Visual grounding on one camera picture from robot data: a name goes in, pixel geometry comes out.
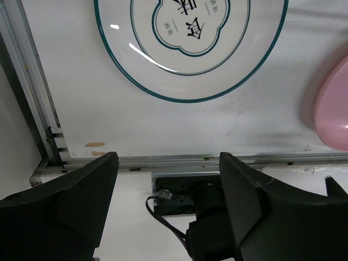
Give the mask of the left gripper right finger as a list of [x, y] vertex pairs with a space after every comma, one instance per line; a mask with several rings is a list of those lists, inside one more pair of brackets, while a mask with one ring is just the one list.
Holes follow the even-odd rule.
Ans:
[[347, 260], [347, 192], [327, 195], [266, 175], [227, 152], [219, 169], [234, 240], [244, 260]]

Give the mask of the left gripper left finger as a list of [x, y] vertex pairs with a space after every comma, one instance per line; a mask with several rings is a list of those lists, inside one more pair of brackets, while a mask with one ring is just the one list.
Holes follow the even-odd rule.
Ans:
[[1, 200], [1, 260], [92, 260], [119, 169], [108, 152]]

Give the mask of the pink plastic plate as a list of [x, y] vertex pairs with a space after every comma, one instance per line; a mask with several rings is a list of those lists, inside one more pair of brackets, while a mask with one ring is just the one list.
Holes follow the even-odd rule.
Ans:
[[347, 57], [329, 73], [314, 105], [314, 128], [328, 147], [347, 151]]

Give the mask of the white plate teal line pattern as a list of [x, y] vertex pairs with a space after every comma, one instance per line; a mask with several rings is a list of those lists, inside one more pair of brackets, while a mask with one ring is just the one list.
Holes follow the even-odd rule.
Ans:
[[161, 100], [198, 103], [243, 85], [265, 63], [288, 1], [94, 1], [110, 59]]

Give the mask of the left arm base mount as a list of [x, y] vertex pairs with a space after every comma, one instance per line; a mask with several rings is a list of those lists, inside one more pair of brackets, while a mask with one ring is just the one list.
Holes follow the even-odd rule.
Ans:
[[160, 216], [194, 214], [192, 195], [196, 189], [208, 184], [221, 185], [221, 177], [219, 175], [180, 175], [153, 178], [153, 194], [157, 194], [162, 190], [167, 190], [171, 193], [170, 200], [154, 201], [154, 212]]

